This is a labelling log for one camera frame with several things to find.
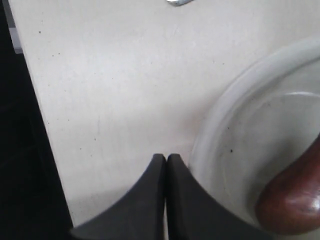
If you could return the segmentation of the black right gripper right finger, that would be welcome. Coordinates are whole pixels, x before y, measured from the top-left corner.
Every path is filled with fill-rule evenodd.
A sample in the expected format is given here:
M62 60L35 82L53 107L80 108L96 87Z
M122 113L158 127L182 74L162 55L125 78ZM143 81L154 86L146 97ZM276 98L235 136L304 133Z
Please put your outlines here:
M166 162L166 216L170 240L271 240L217 203L179 154Z

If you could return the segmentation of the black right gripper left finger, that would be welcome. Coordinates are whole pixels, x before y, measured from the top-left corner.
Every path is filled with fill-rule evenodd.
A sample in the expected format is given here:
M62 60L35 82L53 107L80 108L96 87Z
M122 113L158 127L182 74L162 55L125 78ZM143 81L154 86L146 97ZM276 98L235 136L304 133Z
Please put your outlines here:
M76 240L164 239L166 159L154 154L134 186L115 204L70 230Z

